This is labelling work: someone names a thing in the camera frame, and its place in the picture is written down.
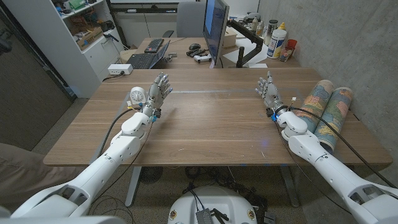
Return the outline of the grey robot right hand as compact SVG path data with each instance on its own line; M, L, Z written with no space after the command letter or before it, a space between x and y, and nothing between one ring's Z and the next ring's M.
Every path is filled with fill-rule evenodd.
M280 116L287 112L287 106L282 102L277 87L274 85L273 77L270 71L267 72L267 78L259 78L258 87L255 91L260 94L265 106L267 117Z

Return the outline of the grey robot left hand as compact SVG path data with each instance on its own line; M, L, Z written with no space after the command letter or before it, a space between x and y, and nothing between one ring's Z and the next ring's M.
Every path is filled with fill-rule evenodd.
M166 97L171 93L173 88L170 87L169 75L160 72L159 76L155 78L153 84L149 88L149 98L144 103L142 113L148 117L156 114L164 103Z

